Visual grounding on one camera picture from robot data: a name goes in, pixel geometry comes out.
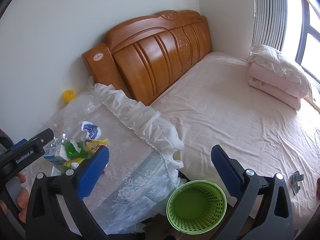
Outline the person's left hand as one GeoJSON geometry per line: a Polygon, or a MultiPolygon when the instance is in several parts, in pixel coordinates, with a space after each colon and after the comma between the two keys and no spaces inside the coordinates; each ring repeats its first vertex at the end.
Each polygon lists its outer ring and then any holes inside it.
{"type": "MultiPolygon", "coordinates": [[[[19,178],[21,184],[26,182],[26,178],[23,174],[18,173],[16,176],[19,178]]],[[[17,197],[17,204],[21,209],[18,217],[22,223],[25,223],[26,221],[28,202],[29,202],[29,193],[25,187],[21,187],[20,193],[17,197]]],[[[8,208],[5,202],[3,202],[2,200],[1,200],[1,209],[3,210],[4,213],[7,213],[8,211],[8,208]]]]}

